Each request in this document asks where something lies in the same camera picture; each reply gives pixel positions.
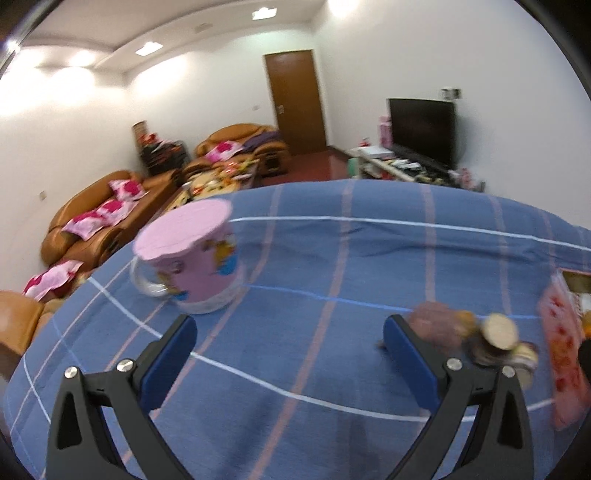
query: jar lid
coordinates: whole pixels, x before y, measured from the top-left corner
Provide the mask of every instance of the jar lid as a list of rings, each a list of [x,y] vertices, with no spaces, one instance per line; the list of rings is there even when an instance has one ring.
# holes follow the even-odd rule
[[[480,329],[484,340],[494,348],[511,351],[519,342],[519,330],[513,320],[500,313],[491,313]]]
[[[143,261],[177,258],[220,228],[230,218],[227,200],[199,200],[162,215],[140,232],[133,246]]]

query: white wall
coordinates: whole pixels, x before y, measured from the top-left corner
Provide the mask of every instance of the white wall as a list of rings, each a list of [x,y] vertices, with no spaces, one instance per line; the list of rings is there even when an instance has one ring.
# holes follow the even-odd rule
[[[253,29],[207,38],[130,75],[135,120],[191,151],[220,128],[237,123],[276,125],[264,55],[309,50],[308,25]]]
[[[92,74],[56,73],[0,80],[0,289],[20,291],[45,269],[41,241],[67,200],[111,171],[139,166],[122,78],[96,74],[93,85]]]
[[[335,145],[377,142],[387,98],[458,87],[463,163],[488,191],[591,228],[591,102],[514,0],[362,0],[341,16],[327,5],[313,26]]]

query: pink mug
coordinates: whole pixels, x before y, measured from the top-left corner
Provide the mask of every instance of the pink mug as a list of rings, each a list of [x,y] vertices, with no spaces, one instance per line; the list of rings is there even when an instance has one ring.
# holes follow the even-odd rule
[[[171,295],[185,313],[210,313],[230,303],[244,282],[227,200],[200,200],[166,213],[134,242],[131,280],[151,297]],[[138,263],[155,268],[152,283]]]

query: blue gripper pad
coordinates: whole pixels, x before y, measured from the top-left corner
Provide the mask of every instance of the blue gripper pad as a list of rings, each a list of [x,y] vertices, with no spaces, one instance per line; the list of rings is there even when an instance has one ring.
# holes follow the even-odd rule
[[[384,343],[418,406],[435,413],[441,403],[437,377],[406,333],[391,317],[384,323]]]
[[[197,325],[191,317],[184,319],[170,339],[167,333],[159,340],[166,345],[143,374],[140,383],[138,403],[145,413],[162,406],[197,342]]]

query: electrical outlet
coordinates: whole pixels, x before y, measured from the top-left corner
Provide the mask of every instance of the electrical outlet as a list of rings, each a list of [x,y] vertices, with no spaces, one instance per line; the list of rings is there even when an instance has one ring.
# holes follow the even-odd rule
[[[459,88],[445,87],[441,89],[441,98],[443,100],[452,101],[462,98],[462,90]]]

